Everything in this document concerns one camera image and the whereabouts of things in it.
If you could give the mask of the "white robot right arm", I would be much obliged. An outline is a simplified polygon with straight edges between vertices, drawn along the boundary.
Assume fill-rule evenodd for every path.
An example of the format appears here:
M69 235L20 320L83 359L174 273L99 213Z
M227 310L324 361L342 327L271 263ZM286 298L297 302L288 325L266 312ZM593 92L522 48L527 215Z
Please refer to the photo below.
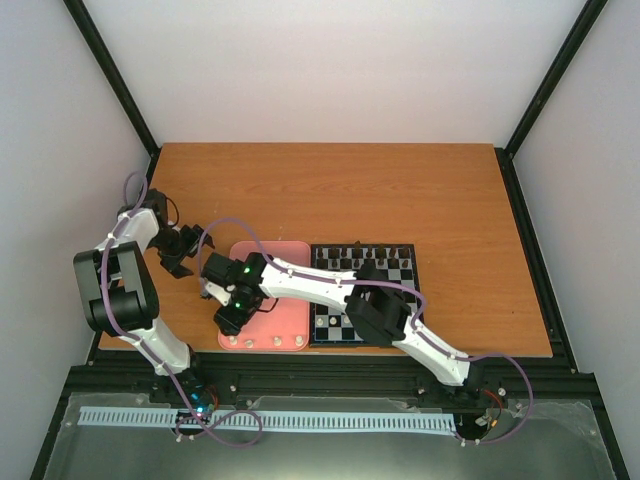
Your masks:
M445 394L469 402L482 388L482 369L420 320L421 311L405 301L409 293L424 306L414 289L387 280L365 264L356 271L303 267L259 252L237 260L213 253L200 268L203 293L220 307L214 322L220 333L235 336L268 299L297 299L346 315L365 342L394 347L434 375Z

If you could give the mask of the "right black frame post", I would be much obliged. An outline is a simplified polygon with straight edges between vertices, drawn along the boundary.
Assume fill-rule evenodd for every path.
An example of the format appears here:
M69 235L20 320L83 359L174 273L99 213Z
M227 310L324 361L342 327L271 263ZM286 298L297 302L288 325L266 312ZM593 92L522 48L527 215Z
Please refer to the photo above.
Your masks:
M584 3L504 148L510 160L515 158L524 144L546 103L550 100L607 3L607 0L588 0Z

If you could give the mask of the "black aluminium frame rail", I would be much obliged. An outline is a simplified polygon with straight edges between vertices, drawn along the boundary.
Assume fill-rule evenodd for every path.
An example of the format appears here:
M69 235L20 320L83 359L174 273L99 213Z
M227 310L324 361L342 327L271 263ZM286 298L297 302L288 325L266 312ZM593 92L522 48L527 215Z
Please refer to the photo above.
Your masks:
M406 356L201 353L198 360L223 405L239 406L262 396L367 397L461 413L481 411L491 402L485 394L454 399ZM487 360L486 389L504 388L508 399L520 403L531 391L536 402L579 400L603 408L594 376L572 370L564 359L521 358L518 363L525 377L503 359ZM70 369L63 393L146 393L157 401L180 401L175 387L155 376L149 363L132 351L97 352L89 363Z

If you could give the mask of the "pink plastic tray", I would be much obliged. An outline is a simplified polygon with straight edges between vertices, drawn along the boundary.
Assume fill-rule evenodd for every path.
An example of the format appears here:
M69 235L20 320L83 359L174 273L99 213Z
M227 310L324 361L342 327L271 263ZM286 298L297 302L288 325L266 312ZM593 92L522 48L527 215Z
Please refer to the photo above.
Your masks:
M301 241L263 241L263 247L267 253L289 263L309 267L311 262L311 248ZM261 306L268 313L258 312L243 327L241 332L234 336L236 345L229 343L229 337L221 333L217 340L223 350L231 352L256 352L256 353L284 353L302 350L309 341L309 310L308 302L284 298L278 301L267 300ZM295 337L302 336L302 347L295 345ZM282 343L276 347L273 338L280 337ZM252 348L244 344L246 340L254 342Z

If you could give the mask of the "black frame post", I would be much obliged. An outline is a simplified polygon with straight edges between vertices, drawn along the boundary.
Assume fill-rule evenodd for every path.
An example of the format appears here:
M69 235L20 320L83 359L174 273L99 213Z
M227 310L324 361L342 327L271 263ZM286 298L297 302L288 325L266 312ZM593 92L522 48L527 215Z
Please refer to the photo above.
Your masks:
M155 141L88 8L81 0L64 0L63 4L119 101L144 150L151 159L156 159L161 148Z
M546 103L550 100L607 3L607 0L588 0L584 3L504 148L510 160L515 158L524 144Z

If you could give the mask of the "left black frame post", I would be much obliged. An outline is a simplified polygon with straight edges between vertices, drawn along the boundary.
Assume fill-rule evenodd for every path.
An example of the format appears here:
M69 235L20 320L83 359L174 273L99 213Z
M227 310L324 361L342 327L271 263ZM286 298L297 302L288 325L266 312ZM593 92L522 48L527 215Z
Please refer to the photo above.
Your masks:
M161 148L155 141L88 8L81 0L64 0L63 4L119 101L144 150L151 159L156 159Z

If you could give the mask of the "black white chessboard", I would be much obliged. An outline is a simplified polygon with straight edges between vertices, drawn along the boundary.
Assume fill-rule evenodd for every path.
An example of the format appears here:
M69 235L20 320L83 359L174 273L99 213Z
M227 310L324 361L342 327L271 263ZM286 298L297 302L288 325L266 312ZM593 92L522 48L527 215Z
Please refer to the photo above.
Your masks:
M387 281L404 285L413 290L419 291L419 275L417 268L417 259L415 247L413 244L367 244L362 245L362 257L353 257L354 244L313 244L311 246L311 267L320 270L332 272L356 271L364 265L375 267ZM350 268L342 268L341 260L342 248L348 247L348 258L350 260ZM366 258L368 248L373 248L374 256L371 259ZM329 250L335 248L338 256L337 267L332 268L330 265L331 258ZM322 249L324 259L324 268L317 266L317 251ZM337 324L330 325L329 318L336 317ZM342 319L347 316L333 307L327 307L321 304L312 303L310 305L309 314L309 331L310 345L312 347L364 347L372 346L371 342L365 341L359 333L356 332L351 320L350 324L344 325ZM318 327L316 318L324 318L324 325Z

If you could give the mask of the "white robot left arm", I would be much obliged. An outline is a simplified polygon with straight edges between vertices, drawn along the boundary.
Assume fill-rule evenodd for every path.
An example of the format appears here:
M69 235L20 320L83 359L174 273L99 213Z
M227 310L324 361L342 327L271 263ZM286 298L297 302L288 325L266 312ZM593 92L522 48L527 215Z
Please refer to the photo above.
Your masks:
M155 249L160 265L174 278L193 274L182 261L196 255L204 229L171 224L169 202L152 189L139 207L122 207L114 231L96 248L76 254L73 267L89 327L134 346L158 376L174 374L174 392L193 403L206 395L208 378L197 370L193 349L161 319L158 293L144 261L144 252Z

